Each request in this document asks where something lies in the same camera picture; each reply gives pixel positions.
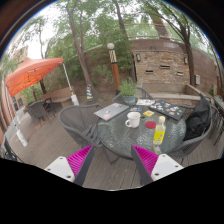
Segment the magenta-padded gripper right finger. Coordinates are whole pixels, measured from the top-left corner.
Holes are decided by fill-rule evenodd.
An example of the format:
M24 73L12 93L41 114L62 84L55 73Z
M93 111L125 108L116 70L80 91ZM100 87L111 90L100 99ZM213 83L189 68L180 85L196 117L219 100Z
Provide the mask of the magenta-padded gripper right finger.
M139 171L142 185L147 185L183 169L182 165L167 154L157 155L137 145L131 146L131 155Z

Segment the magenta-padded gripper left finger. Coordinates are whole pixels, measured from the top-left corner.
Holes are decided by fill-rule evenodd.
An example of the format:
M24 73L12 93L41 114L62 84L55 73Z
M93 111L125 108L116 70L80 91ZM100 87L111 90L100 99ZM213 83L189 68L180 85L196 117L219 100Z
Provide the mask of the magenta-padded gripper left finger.
M94 146L90 145L68 157L59 156L45 171L82 186L93 156Z

